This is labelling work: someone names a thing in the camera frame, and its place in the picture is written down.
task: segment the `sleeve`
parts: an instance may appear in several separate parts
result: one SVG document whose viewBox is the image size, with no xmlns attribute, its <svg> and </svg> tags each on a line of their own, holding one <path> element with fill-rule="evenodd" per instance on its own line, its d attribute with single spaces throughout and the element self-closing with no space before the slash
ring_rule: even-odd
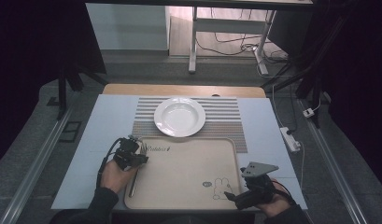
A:
<svg viewBox="0 0 382 224">
<path fill-rule="evenodd" d="M 293 205 L 291 208 L 285 210 L 284 212 L 278 214 L 275 217 L 268 217 L 265 224 L 309 224 L 304 211 L 302 211 L 301 206 Z"/>
<path fill-rule="evenodd" d="M 118 195 L 111 189 L 98 188 L 94 191 L 89 208 L 84 213 L 71 217 L 67 223 L 104 224 L 118 200 Z"/>
</svg>

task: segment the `person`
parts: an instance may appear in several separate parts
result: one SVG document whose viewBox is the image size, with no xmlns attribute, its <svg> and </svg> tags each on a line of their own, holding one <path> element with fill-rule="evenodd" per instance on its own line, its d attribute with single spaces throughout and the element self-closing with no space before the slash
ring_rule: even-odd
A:
<svg viewBox="0 0 382 224">
<path fill-rule="evenodd" d="M 119 201 L 118 193 L 124 189 L 136 173 L 137 168 L 131 168 L 128 171 L 122 171 L 118 164 L 114 161 L 106 163 L 103 171 L 100 188 L 94 192 L 94 197 L 89 208 L 81 213 L 73 215 L 66 222 L 68 224 L 104 224 L 109 217 L 115 204 Z M 273 182 L 276 189 L 285 190 L 275 181 Z M 257 204 L 256 207 L 266 214 L 265 224 L 305 224 L 309 223 L 307 217 L 302 211 L 299 204 L 291 206 L 288 200 L 278 194 L 275 194 L 270 203 Z M 195 217 L 192 222 L 187 223 L 205 223 Z M 164 223 L 185 223 L 183 219 L 178 218 L 169 220 Z"/>
</svg>

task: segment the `white plate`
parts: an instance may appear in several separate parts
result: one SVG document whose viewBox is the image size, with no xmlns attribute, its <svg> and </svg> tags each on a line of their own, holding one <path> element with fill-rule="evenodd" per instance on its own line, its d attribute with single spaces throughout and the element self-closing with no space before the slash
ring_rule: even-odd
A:
<svg viewBox="0 0 382 224">
<path fill-rule="evenodd" d="M 163 133 L 174 137 L 186 137 L 205 124 L 205 110 L 189 98 L 171 98 L 163 101 L 155 110 L 155 124 Z"/>
</svg>

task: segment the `hand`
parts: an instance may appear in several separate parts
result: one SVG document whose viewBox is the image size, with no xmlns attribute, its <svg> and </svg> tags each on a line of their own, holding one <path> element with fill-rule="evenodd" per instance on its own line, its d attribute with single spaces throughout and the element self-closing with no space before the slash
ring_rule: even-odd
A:
<svg viewBox="0 0 382 224">
<path fill-rule="evenodd" d="M 273 185 L 276 189 L 281 190 L 283 192 L 286 192 L 281 185 L 273 182 Z M 286 198 L 279 194 L 275 194 L 273 196 L 273 200 L 270 203 L 260 203 L 257 204 L 259 209 L 261 209 L 264 214 L 266 214 L 268 217 L 274 217 L 281 212 L 284 212 L 285 210 L 290 208 L 290 203 L 287 201 Z"/>
<path fill-rule="evenodd" d="M 133 178 L 138 168 L 132 168 L 128 171 L 122 171 L 114 161 L 106 163 L 106 167 L 101 177 L 101 188 L 108 188 L 119 193 Z"/>
</svg>

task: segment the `electrical outlet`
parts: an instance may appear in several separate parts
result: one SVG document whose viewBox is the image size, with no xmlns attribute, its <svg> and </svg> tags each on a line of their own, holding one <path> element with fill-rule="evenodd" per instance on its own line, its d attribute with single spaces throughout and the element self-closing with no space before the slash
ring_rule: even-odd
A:
<svg viewBox="0 0 382 224">
<path fill-rule="evenodd" d="M 287 146 L 289 147 L 291 152 L 297 152 L 301 150 L 301 144 L 293 138 L 292 134 L 287 134 L 287 131 L 289 129 L 287 127 L 280 128 L 281 135 L 283 135 L 284 141 L 286 142 Z"/>
<path fill-rule="evenodd" d="M 307 118 L 310 118 L 314 115 L 314 111 L 312 110 L 312 108 L 308 108 L 306 110 L 304 110 L 304 116 L 307 117 Z"/>
</svg>

